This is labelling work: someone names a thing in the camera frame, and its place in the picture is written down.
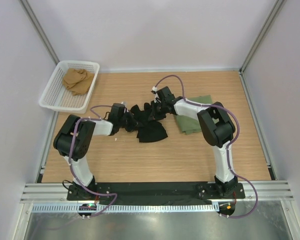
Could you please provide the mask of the black tank top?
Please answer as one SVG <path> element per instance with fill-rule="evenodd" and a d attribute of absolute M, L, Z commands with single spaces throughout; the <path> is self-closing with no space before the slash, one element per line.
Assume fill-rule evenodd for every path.
<path fill-rule="evenodd" d="M 159 142 L 168 137 L 159 120 L 154 117 L 152 106 L 148 102 L 144 103 L 143 110 L 135 104 L 127 113 L 124 129 L 127 132 L 137 131 L 136 137 L 140 143 Z"/>

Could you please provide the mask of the green tank top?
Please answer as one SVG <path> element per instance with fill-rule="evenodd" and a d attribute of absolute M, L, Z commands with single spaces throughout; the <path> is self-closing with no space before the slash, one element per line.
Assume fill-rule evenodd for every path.
<path fill-rule="evenodd" d="M 203 95 L 197 97 L 190 97 L 188 100 L 201 104 L 212 104 L 212 98 L 210 95 Z M 195 120 L 188 116 L 175 115 L 174 119 L 181 133 L 190 135 L 193 133 L 200 133 L 201 126 L 198 120 Z"/>

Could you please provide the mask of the white plastic basket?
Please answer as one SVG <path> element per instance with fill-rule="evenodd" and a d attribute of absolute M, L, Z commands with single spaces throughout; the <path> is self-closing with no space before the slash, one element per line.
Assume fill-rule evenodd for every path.
<path fill-rule="evenodd" d="M 93 75 L 92 83 L 88 92 L 83 95 L 73 95 L 63 85 L 63 77 L 68 69 L 86 70 Z M 88 109 L 97 76 L 100 70 L 100 65 L 96 62 L 81 61 L 81 60 L 62 60 L 60 61 L 39 99 L 39 105 L 42 108 L 47 108 L 55 112 L 84 114 Z"/>

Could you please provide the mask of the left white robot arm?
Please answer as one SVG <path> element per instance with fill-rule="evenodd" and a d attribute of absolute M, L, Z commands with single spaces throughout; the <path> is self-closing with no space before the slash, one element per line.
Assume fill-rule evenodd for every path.
<path fill-rule="evenodd" d="M 73 176 L 73 185 L 83 199 L 91 200 L 95 195 L 95 177 L 90 171 L 87 154 L 95 136 L 113 136 L 120 129 L 135 130 L 139 126 L 124 104 L 114 103 L 110 106 L 107 117 L 79 117 L 71 114 L 57 133 L 53 147 L 66 160 Z"/>

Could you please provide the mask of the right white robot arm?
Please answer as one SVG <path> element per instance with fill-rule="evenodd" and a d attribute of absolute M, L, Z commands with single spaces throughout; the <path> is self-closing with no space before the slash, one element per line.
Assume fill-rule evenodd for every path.
<path fill-rule="evenodd" d="M 233 170 L 231 143 L 236 131 L 235 125 L 220 102 L 203 104 L 191 101 L 182 96 L 175 97 L 169 87 L 158 89 L 151 102 L 155 117 L 173 114 L 197 120 L 203 138 L 212 146 L 215 160 L 215 192 L 221 198 L 227 198 L 238 184 L 238 177 Z"/>

